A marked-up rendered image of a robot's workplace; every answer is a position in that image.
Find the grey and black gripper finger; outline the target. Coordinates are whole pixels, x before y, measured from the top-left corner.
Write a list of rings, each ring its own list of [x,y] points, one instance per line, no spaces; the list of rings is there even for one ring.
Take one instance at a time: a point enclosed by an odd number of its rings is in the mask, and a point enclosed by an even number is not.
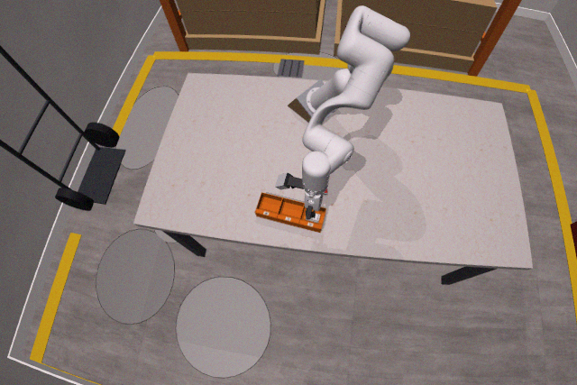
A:
[[[307,210],[306,210],[306,219],[307,219],[307,220],[310,220],[310,218],[312,218],[312,216],[313,216],[314,218],[315,218],[315,216],[316,216],[316,212],[315,212],[314,209],[313,209],[313,211],[312,211],[312,208],[313,208],[312,206],[308,206],[308,208],[307,208]],[[311,213],[311,212],[312,212],[312,213]],[[315,214],[315,215],[314,215],[314,214]],[[311,216],[311,217],[310,217],[310,216]]]

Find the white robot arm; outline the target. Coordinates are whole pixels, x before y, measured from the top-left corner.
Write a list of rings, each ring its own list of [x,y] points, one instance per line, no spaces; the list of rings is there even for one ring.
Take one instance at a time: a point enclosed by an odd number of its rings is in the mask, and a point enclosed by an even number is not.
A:
[[[364,5],[354,9],[337,49],[338,59],[349,64],[348,69],[337,70],[321,87],[307,93],[307,107],[313,115],[302,141],[311,152],[302,161],[302,179],[280,174],[276,188],[302,188],[310,198],[326,191],[329,175],[353,156],[354,147],[322,126],[325,117],[341,107],[370,109],[393,70],[392,51],[403,49],[409,40],[407,27]]]

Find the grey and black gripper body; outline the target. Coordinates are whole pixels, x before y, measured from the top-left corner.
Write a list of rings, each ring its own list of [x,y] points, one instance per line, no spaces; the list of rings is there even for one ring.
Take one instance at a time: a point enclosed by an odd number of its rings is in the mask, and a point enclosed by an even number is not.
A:
[[[309,194],[305,191],[305,208],[308,206],[312,206],[315,211],[320,210],[321,202],[322,202],[323,193],[314,196],[313,198],[309,197]]]

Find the orange rack of bins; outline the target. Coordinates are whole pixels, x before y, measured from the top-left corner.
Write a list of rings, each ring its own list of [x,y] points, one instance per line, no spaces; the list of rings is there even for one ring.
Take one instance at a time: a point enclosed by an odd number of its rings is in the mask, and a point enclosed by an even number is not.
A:
[[[305,203],[261,192],[255,214],[271,221],[321,233],[325,211],[326,208],[321,207],[320,211],[316,212],[321,215],[318,223],[306,222]]]

